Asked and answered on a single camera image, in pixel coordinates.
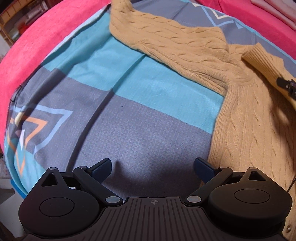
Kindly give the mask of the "tan cable-knit cardigan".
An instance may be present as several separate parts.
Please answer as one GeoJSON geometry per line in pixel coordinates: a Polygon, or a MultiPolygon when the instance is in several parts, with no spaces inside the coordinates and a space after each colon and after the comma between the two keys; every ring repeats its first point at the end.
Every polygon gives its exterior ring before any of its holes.
{"type": "Polygon", "coordinates": [[[254,166],[295,197],[295,101],[277,86],[292,80],[283,60],[261,44],[228,44],[218,27],[187,27],[112,1],[109,29],[128,47],[224,97],[208,162],[254,166]]]}

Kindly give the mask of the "red bed cover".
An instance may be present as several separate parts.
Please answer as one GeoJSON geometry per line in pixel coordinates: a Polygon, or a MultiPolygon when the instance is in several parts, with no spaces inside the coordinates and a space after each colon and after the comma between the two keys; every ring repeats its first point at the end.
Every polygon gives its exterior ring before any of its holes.
{"type": "Polygon", "coordinates": [[[251,1],[197,2],[237,18],[295,59],[295,30],[251,1]]]}

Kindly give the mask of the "pink pillow lower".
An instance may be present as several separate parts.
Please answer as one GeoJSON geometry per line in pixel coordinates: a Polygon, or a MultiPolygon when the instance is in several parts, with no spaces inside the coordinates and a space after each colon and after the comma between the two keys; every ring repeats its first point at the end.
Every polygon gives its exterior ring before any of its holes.
{"type": "Polygon", "coordinates": [[[295,1],[251,0],[251,3],[272,14],[295,31],[295,1]]]}

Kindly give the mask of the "blue grey patterned bedsheet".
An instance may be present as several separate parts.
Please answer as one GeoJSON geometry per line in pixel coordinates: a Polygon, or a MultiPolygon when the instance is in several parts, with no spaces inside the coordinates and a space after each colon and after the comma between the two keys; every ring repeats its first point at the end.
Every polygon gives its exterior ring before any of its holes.
{"type": "MultiPolygon", "coordinates": [[[[200,186],[193,163],[208,161],[224,97],[117,40],[109,2],[11,97],[1,148],[23,195],[49,167],[66,172],[105,158],[104,185],[121,198],[188,196],[200,186]]],[[[218,27],[228,44],[261,44],[295,79],[295,61],[240,21],[188,1],[130,2],[187,27],[218,27]]]]}

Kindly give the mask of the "pink red blanket under sheet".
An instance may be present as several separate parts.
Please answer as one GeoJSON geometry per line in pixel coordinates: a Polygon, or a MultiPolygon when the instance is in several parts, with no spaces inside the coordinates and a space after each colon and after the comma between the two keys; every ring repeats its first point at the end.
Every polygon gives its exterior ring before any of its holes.
{"type": "Polygon", "coordinates": [[[1,61],[1,143],[12,95],[45,57],[109,1],[61,1],[37,19],[1,61]]]}

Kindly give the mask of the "wooden shelf with items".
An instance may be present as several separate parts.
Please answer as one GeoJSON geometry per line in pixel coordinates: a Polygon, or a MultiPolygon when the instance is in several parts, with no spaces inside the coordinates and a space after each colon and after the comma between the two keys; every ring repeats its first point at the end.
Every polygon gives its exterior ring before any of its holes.
{"type": "Polygon", "coordinates": [[[50,8],[48,1],[12,1],[1,13],[1,37],[11,47],[50,8]]]}

